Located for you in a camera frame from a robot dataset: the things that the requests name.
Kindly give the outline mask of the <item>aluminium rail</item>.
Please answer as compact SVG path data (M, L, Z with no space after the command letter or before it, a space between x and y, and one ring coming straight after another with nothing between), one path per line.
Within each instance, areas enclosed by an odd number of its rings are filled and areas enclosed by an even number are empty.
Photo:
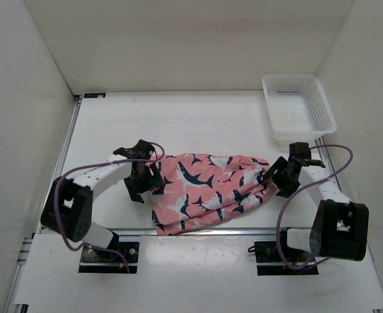
M59 152L57 154L57 159L55 161L55 165L54 165L54 168L53 168L50 184L48 186L48 189L47 189L47 191L45 193L44 200L43 200L42 205L40 207L40 213L38 214L38 222L37 222L37 224L36 224L36 226L34 228L34 232L32 234L32 238L34 238L34 236L36 234L39 234L42 231L43 226L40 223L40 216L41 216L41 214L43 212L43 208L44 208L44 206L45 206L45 204L47 202L48 195L50 193L50 190L51 190L51 187L53 185L53 182L55 181L56 178L58 178L61 175L61 172L63 170L63 166L64 166L64 163L65 163L65 159L67 157L67 152L68 152L69 145L70 145L70 141L71 141L71 138L72 138L72 133L74 131L74 127L75 127L75 124L76 124L78 113L80 111L80 106L81 106L81 103L82 103L82 99L83 99L82 95L76 95L74 97L74 107L72 109L72 113L71 113L71 115L69 117L69 120L68 120L68 123L66 125L66 129L65 129L65 132L64 132L64 135L63 135L63 139L62 139L61 145L59 147Z
M316 145L316 151L318 152L321 161L324 163L326 166L326 169L329 174L334 174L335 173L335 168L333 166L333 162L331 160L330 152L332 150L332 147L328 147L324 137L319 137L314 141Z
M114 228L113 232L120 236L140 236L140 235L157 235L157 231L151 228ZM188 231L180 233L180 235L250 235L250 236L274 236L275 228L208 228L197 231Z

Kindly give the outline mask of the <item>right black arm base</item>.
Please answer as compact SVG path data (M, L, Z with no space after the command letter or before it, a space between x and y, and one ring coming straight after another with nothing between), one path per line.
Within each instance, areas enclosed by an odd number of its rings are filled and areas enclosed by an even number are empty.
M286 260L292 265L301 265L305 262L309 253L290 248L286 244L286 230L280 231L281 246ZM305 269L293 270L284 265L277 250L276 241L255 241L252 246L247 249L249 254L254 254L256 260L256 269L258 276L297 276L297 275L318 275L317 266L313 267L316 262L313 259Z

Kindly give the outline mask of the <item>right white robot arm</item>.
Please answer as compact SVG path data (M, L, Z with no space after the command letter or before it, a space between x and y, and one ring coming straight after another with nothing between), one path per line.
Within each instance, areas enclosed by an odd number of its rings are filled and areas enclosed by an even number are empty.
M288 158L278 158L264 179L285 199L276 223L276 255L290 269L304 269L316 257L322 260L361 261L367 250L369 210L345 196L327 174L321 160L312 158L308 143L289 145ZM281 229L286 208L300 193L307 192L317 207L310 228Z

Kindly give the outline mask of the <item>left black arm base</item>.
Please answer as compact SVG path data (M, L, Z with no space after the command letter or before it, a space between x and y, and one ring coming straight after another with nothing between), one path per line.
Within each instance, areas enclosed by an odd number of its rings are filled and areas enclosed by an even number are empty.
M136 274L140 243L92 224L83 238L79 273Z

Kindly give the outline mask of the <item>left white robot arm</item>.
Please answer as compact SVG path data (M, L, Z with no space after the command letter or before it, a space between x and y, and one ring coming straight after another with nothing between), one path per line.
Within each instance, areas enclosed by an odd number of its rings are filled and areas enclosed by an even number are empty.
M104 162L80 166L55 179L42 210L40 223L60 234L66 246L88 246L105 261L119 254L119 236L93 222L94 201L109 188L122 182L130 200L143 203L146 192L162 194L164 181L157 168L164 153L154 142L139 140L131 148L120 147Z

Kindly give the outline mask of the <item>aluminium left rail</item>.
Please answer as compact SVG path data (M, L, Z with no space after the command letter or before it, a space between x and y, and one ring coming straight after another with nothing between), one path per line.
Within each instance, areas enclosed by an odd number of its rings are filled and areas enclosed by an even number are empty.
M65 132L64 132L64 135L63 135L63 139L62 139L61 145L59 147L59 152L57 154L57 159L55 161L55 165L54 165L54 168L53 168L50 184L48 186L48 189L47 189L47 191L45 193L44 200L43 200L42 205L40 207L40 213L38 214L38 222L37 222L37 224L36 224L36 226L34 228L34 232L32 234L32 238L34 238L34 236L36 234L39 234L42 231L43 226L40 223L40 216L41 216L41 214L43 212L43 208L44 208L44 206L45 206L45 204L47 202L48 195L50 193L50 190L51 190L51 187L53 185L53 182L55 181L56 178L58 178L61 175L61 172L63 170L63 166L64 166L64 163L65 163L65 159L67 157L67 152L68 152L69 145L70 145L70 141L71 141L71 138L72 138L72 133L74 131L74 127L75 127L75 124L76 124L78 113L80 111L80 106L81 106L81 103L82 103L82 99L83 99L82 95L76 95L74 97L74 107L72 109L72 113L71 113L71 115L69 117L69 120L68 120L68 123L66 125L66 129L65 129Z

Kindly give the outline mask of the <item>aluminium right rail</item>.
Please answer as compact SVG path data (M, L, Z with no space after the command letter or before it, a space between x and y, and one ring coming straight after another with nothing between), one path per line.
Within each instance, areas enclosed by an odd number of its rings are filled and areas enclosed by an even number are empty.
M334 174L335 173L335 168L333 166L333 162L331 160L330 152L332 150L332 147L328 147L324 137L319 137L314 141L316 145L316 151L318 152L321 161L324 163L326 166L326 169L329 174Z

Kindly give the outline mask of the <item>pink shark print shorts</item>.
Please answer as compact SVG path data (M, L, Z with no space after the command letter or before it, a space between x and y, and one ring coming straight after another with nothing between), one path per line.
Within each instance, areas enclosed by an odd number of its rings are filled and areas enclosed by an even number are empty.
M177 235L228 222L266 203L275 187L269 163L254 156L183 153L157 162L162 194L151 195L157 235Z

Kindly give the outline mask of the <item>white plastic mesh basket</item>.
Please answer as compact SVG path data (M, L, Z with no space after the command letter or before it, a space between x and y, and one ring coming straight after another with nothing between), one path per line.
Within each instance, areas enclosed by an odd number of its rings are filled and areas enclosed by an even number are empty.
M273 138L312 142L333 134L337 123L326 93L311 74L268 74L262 78Z

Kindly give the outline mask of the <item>aluminium front rail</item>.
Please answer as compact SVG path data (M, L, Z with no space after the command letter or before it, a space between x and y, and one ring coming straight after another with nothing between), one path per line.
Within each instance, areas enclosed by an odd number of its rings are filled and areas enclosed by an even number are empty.
M151 228L114 228L113 232L120 236L140 236L140 235L157 235L157 231ZM274 236L275 228L208 228L197 231L188 231L180 233L180 235L250 235L250 236Z

